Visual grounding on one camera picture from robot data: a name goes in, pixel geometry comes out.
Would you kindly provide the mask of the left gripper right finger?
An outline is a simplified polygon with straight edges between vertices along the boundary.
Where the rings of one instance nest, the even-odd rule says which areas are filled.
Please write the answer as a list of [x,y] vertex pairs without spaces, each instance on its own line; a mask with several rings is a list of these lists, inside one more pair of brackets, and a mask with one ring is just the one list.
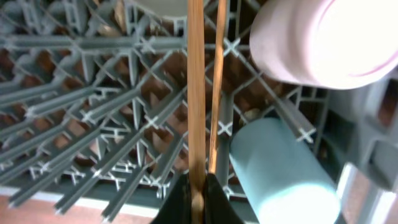
[[206,224],[244,224],[229,203],[214,174],[206,175],[204,200]]

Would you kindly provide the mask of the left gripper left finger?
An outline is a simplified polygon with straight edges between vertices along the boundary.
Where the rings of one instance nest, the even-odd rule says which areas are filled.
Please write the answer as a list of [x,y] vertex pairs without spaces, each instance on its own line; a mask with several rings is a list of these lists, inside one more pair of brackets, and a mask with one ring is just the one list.
[[151,224],[191,224],[191,190],[187,174],[178,178]]

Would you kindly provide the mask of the blue cup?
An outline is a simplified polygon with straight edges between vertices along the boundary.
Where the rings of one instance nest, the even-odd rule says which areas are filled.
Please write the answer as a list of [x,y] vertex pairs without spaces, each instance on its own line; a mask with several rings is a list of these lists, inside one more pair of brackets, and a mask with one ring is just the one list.
[[230,161],[259,223],[335,223],[336,185],[277,118],[253,121],[230,143]]

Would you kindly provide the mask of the pink cup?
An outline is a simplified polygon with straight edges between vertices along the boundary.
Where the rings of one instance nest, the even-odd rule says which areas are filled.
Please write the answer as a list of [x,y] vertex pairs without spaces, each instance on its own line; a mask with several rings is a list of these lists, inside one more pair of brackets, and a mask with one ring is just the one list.
[[349,90],[397,66],[396,0],[274,0],[256,14],[249,49],[280,82]]

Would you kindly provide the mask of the grey plate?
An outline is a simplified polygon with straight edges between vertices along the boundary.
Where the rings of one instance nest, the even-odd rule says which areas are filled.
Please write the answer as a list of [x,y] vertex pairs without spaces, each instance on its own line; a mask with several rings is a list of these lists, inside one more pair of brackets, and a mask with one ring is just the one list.
[[132,3],[144,12],[162,19],[187,18],[188,0],[132,0]]

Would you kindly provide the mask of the wooden chopstick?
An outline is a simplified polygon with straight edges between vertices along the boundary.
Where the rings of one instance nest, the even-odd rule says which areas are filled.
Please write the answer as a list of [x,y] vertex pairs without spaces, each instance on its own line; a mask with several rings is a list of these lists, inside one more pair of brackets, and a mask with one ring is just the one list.
[[188,162],[192,223],[203,223],[205,184],[205,47],[202,0],[187,1]]
[[208,161],[208,172],[216,173],[217,147],[218,147],[218,118],[220,113],[220,96],[223,76],[223,39],[226,24],[227,0],[218,1],[218,13],[216,22],[215,40],[215,64],[213,74],[212,109],[211,109],[211,132],[210,150]]

